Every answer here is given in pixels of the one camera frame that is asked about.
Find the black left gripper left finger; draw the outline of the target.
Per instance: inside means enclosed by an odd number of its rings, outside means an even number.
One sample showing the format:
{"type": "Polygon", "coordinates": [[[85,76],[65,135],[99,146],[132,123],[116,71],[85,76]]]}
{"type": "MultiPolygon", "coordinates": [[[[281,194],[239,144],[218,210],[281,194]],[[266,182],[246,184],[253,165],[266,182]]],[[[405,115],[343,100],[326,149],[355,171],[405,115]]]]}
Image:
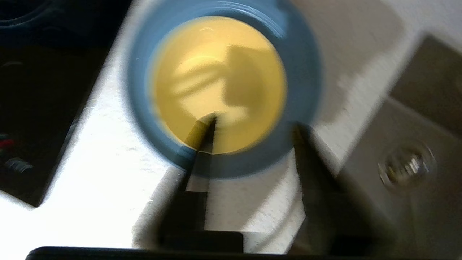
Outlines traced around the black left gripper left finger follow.
{"type": "Polygon", "coordinates": [[[204,119],[198,120],[188,135],[198,148],[166,207],[157,243],[163,250],[242,253],[244,236],[240,232],[205,229],[217,115],[210,113],[204,119]]]}

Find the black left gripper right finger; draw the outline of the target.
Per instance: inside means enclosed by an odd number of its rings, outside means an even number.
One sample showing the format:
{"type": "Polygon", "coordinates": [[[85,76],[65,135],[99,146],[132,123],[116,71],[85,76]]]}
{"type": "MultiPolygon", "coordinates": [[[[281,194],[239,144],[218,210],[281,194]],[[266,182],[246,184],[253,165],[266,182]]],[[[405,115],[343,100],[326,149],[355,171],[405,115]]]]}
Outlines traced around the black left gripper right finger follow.
{"type": "Polygon", "coordinates": [[[305,219],[289,254],[378,255],[389,250],[396,237],[388,224],[354,199],[348,182],[333,176],[311,134],[302,123],[292,128],[305,219]]]}

